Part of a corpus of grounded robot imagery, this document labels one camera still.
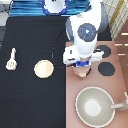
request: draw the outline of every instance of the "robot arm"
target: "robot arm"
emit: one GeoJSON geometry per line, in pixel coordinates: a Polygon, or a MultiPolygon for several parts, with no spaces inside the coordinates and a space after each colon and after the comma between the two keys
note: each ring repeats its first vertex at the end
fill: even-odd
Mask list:
{"type": "Polygon", "coordinates": [[[44,13],[60,15],[67,11],[66,0],[44,0],[44,13]]]}
{"type": "Polygon", "coordinates": [[[89,63],[100,61],[103,51],[94,51],[99,31],[103,31],[108,22],[104,24],[102,20],[102,6],[100,1],[91,0],[92,10],[82,12],[78,15],[71,16],[66,21],[66,34],[68,39],[74,43],[73,46],[66,47],[63,54],[64,64],[80,62],[81,59],[90,57],[89,63]]]}

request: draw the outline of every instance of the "blue object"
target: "blue object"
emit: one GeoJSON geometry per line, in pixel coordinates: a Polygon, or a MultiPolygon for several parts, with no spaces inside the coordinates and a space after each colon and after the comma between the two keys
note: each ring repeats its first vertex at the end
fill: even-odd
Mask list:
{"type": "Polygon", "coordinates": [[[76,62],[76,65],[77,65],[77,66],[89,65],[89,61],[85,61],[85,62],[77,61],[77,62],[76,62]]]}
{"type": "MultiPolygon", "coordinates": [[[[66,2],[68,2],[67,11],[61,12],[61,16],[76,15],[89,9],[89,0],[66,0],[66,2]]],[[[10,16],[46,16],[42,10],[43,5],[44,0],[14,0],[10,16]]]]}

